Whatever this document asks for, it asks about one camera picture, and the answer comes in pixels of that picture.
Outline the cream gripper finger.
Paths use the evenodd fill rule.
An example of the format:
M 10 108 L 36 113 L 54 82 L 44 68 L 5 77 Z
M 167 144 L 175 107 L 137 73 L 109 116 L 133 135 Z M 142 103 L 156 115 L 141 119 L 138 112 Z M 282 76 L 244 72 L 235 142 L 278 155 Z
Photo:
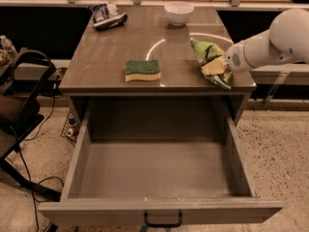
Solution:
M 216 58 L 202 67 L 202 73 L 204 75 L 223 74 L 224 72 L 225 60 L 223 57 Z

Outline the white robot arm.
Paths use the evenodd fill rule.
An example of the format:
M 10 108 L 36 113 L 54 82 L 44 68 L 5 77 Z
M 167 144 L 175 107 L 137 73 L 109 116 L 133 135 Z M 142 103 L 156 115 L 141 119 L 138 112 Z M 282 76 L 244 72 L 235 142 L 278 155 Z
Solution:
M 204 75 L 242 73 L 293 61 L 309 63 L 309 12 L 302 9 L 284 11 L 268 30 L 233 44 L 201 71 Z

